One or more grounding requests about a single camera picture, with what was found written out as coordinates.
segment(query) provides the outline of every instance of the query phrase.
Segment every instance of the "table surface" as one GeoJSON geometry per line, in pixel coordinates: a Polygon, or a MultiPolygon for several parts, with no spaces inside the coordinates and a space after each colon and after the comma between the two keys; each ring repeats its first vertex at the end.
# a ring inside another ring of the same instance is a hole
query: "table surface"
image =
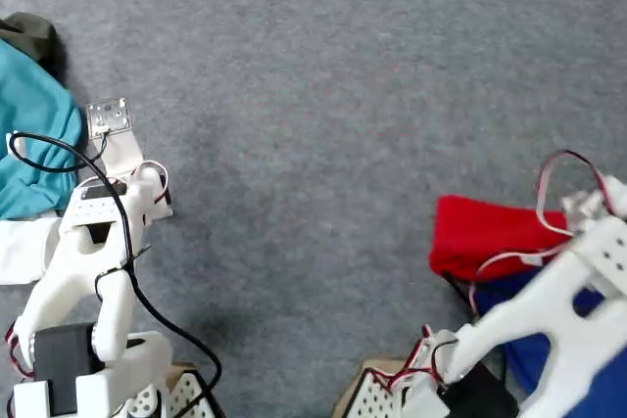
{"type": "MultiPolygon", "coordinates": [[[[627,176],[627,0],[0,2],[15,11],[57,26],[79,103],[129,98],[169,168],[176,215],[139,278],[223,359],[229,416],[329,416],[363,359],[464,321],[427,264],[439,195],[532,206],[562,147],[627,176]]],[[[555,193],[590,183],[568,167],[555,193]]],[[[28,291],[0,288],[0,324],[28,291]]],[[[16,380],[0,367],[2,395],[16,380]]]]}

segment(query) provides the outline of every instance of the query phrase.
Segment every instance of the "white cloth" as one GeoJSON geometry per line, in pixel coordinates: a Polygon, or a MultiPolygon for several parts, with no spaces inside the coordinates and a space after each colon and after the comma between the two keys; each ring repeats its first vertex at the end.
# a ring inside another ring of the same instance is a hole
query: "white cloth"
{"type": "Polygon", "coordinates": [[[60,217],[0,220],[0,284],[40,279],[59,243],[60,217]]]}

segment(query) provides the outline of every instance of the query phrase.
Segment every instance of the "blue fabric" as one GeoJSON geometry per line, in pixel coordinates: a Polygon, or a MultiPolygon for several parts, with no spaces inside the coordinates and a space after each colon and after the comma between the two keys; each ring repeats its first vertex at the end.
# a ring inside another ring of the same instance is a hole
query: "blue fabric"
{"type": "MultiPolygon", "coordinates": [[[[47,173],[8,155],[7,133],[30,131],[76,145],[82,122],[72,96],[35,61],[0,40],[0,218],[26,217],[63,209],[76,184],[74,173],[47,173]]],[[[71,154],[26,141],[26,155],[47,166],[68,167],[71,154]]]]}
{"type": "MultiPolygon", "coordinates": [[[[479,310],[486,312],[497,303],[510,299],[537,273],[534,271],[493,281],[489,285],[491,291],[477,293],[479,310]]],[[[598,293],[583,291],[575,298],[573,305],[580,314],[587,315],[602,300],[603,297],[598,293]]],[[[520,386],[529,394],[538,385],[550,349],[549,339],[544,335],[534,335],[505,345],[507,365],[520,386]]],[[[597,375],[588,396],[568,414],[568,418],[624,417],[627,410],[624,384],[627,384],[627,349],[597,375]]]]}

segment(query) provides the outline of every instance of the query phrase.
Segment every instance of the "teal fabric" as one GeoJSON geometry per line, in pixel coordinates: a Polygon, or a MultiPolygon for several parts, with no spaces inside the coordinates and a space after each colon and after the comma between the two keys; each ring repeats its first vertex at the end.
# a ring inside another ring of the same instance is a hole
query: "teal fabric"
{"type": "MultiPolygon", "coordinates": [[[[74,173],[47,173],[8,155],[7,133],[30,131],[76,145],[81,116],[72,95],[35,61],[0,40],[0,218],[28,217],[63,209],[76,184],[74,173]]],[[[71,154],[33,140],[29,159],[47,166],[74,164],[71,154]]]]}

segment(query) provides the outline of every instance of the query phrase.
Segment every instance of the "red cloth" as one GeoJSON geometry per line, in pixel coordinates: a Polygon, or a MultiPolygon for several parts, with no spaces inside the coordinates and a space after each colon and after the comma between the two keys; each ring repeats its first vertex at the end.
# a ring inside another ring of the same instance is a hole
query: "red cloth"
{"type": "MultiPolygon", "coordinates": [[[[559,211],[545,212],[550,225],[566,228],[559,211]]],[[[537,253],[568,240],[540,224],[533,209],[508,208],[463,196],[444,196],[438,201],[431,269],[467,281],[490,257],[505,252],[537,253]]],[[[518,256],[493,263],[481,273],[487,281],[530,268],[518,256]]]]}

